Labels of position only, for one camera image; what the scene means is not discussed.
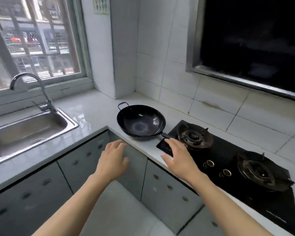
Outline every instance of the faucet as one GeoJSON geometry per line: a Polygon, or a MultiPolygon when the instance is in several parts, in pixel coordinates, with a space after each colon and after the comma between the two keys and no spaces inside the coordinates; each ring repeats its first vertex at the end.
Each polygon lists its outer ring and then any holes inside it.
{"type": "Polygon", "coordinates": [[[43,94],[46,98],[46,104],[42,105],[42,106],[38,106],[34,101],[32,101],[42,112],[45,112],[47,110],[50,110],[52,113],[55,113],[57,111],[57,109],[54,107],[54,105],[52,104],[52,101],[51,99],[47,96],[46,92],[45,92],[45,86],[43,84],[43,82],[41,81],[41,79],[34,75],[34,74],[31,74],[31,73],[19,73],[18,75],[15,75],[12,80],[11,80],[11,83],[10,83],[10,89],[11,90],[14,90],[14,85],[15,85],[15,82],[20,78],[20,77],[23,77],[23,76],[31,76],[33,77],[34,79],[36,79],[39,84],[40,84],[40,87],[41,87],[41,90],[43,91],[43,94]]]}

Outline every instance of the person's left hand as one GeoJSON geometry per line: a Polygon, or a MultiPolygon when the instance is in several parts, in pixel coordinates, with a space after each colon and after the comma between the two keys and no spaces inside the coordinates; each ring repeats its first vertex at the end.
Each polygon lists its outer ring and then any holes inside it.
{"type": "Polygon", "coordinates": [[[126,146],[127,144],[122,143],[122,140],[108,143],[99,158],[94,174],[100,178],[103,177],[103,179],[108,180],[109,182],[122,176],[129,163],[128,157],[125,157],[122,160],[122,154],[126,146]]]}

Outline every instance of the sticker on wall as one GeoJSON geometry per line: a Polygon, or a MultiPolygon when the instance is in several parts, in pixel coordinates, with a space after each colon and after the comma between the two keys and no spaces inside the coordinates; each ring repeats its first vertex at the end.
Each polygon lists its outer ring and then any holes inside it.
{"type": "Polygon", "coordinates": [[[108,15],[109,3],[108,0],[93,0],[95,14],[108,15]]]}

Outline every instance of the hand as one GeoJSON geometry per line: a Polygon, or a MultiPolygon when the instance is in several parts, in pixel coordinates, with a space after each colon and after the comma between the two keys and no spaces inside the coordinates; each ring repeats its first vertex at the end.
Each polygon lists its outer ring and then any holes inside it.
{"type": "Polygon", "coordinates": [[[192,177],[200,172],[185,145],[174,138],[165,139],[173,152],[171,157],[168,154],[162,154],[161,157],[167,164],[168,169],[179,178],[190,182],[192,177]]]}
{"type": "Polygon", "coordinates": [[[108,143],[105,151],[102,152],[101,157],[98,160],[94,174],[108,182],[116,180],[118,177],[122,176],[129,163],[128,157],[125,157],[122,160],[122,154],[126,146],[127,144],[122,143],[122,140],[108,143]]]}

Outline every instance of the countertop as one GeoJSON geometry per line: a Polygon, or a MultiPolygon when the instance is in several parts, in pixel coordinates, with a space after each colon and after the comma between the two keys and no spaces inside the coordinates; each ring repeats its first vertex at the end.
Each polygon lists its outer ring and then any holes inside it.
{"type": "MultiPolygon", "coordinates": [[[[121,102],[127,102],[130,105],[143,104],[156,108],[166,118],[166,127],[164,132],[169,132],[180,120],[183,119],[189,123],[194,123],[204,128],[208,127],[212,134],[244,148],[247,151],[255,151],[260,154],[264,152],[267,158],[288,169],[291,174],[291,179],[295,181],[294,164],[287,159],[260,148],[259,146],[248,143],[247,141],[136,92],[123,97],[122,99],[115,100],[97,90],[91,90],[86,93],[62,98],[54,102],[54,105],[59,107],[73,120],[75,120],[79,124],[79,127],[1,163],[0,190],[106,129],[111,130],[128,144],[132,145],[148,158],[168,170],[165,162],[160,156],[162,151],[156,148],[156,145],[162,139],[161,136],[152,140],[138,141],[126,135],[121,130],[116,120],[116,116],[119,111],[117,105],[121,102]]],[[[32,107],[0,116],[0,125],[22,119],[36,113],[39,113],[39,110],[36,107],[32,107]]],[[[229,194],[227,195],[274,235],[291,235],[241,201],[229,194]]]]}

